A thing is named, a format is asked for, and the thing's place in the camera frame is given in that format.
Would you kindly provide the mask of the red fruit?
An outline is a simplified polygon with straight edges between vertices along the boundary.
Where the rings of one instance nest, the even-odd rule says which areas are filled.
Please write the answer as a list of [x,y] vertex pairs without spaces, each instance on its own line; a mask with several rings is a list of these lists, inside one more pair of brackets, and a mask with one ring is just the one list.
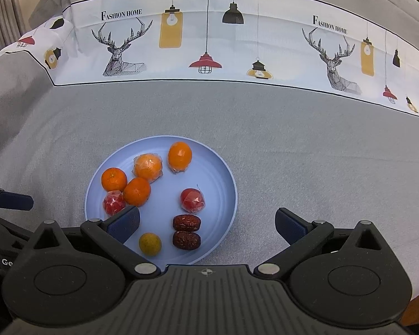
[[108,191],[103,199],[104,212],[114,216],[126,207],[126,202],[121,191]]
[[186,188],[182,191],[180,203],[182,209],[191,214],[200,212],[206,205],[202,192],[195,188]]

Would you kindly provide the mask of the yellow small fruit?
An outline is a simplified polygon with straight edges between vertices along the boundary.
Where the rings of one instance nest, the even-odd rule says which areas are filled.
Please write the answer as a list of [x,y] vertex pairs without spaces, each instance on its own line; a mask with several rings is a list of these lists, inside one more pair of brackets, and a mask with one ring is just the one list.
[[160,237],[154,233],[144,233],[138,241],[141,252],[146,256],[156,256],[162,249]]

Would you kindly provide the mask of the bare orange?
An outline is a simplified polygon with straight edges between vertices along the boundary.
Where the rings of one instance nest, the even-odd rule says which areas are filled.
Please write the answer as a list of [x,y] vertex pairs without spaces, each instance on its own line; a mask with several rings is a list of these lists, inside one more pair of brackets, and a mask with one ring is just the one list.
[[105,191],[124,191],[127,185],[127,176],[119,168],[106,169],[101,176],[101,185]]
[[134,178],[125,187],[123,197],[127,204],[141,207],[149,199],[151,193],[150,183],[144,178]]

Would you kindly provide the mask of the red date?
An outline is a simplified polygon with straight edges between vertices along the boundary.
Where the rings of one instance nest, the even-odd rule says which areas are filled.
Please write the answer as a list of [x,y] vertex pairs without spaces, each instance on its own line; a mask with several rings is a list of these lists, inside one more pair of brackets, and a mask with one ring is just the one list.
[[195,232],[200,229],[201,219],[192,214],[175,216],[172,220],[172,227],[176,231]]
[[201,238],[195,232],[176,231],[172,237],[172,244],[180,250],[196,250],[200,247]]

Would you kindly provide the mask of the red fruit back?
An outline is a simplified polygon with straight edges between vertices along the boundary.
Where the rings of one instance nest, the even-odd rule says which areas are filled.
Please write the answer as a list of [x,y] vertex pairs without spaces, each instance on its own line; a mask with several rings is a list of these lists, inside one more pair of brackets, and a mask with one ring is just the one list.
[[191,214],[200,212],[206,205],[202,192],[195,188],[186,188],[182,191],[180,203],[182,209]]

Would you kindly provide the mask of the oval orange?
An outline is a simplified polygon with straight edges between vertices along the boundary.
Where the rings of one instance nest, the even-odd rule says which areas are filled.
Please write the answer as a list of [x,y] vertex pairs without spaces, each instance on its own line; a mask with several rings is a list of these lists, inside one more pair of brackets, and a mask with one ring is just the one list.
[[169,148],[167,158],[171,171],[184,172],[192,161],[192,149],[185,142],[175,142]]

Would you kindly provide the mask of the blue round plate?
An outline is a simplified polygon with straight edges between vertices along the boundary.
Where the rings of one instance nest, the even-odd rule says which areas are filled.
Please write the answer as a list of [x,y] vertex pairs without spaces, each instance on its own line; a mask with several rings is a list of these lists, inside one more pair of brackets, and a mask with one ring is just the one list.
[[[168,167],[167,154],[170,146],[180,137],[160,135],[143,138],[118,149],[99,166],[94,173],[85,195],[86,219],[107,219],[103,209],[106,195],[101,176],[108,168],[119,168],[128,179],[133,179],[134,159],[141,154],[154,153],[163,161],[163,174],[151,185],[147,202],[139,209],[140,225],[125,241],[135,253],[140,252],[139,238],[145,233],[154,233],[162,241],[162,249],[151,262],[161,269],[167,265],[192,265],[207,257],[223,241],[237,212],[237,187],[226,162],[210,147],[190,138],[183,141],[192,150],[189,167],[182,173],[173,173]],[[174,229],[172,220],[184,211],[180,194],[186,188],[198,189],[205,200],[205,207],[197,213],[201,218],[198,235],[200,247],[195,250],[180,250],[172,243]]]

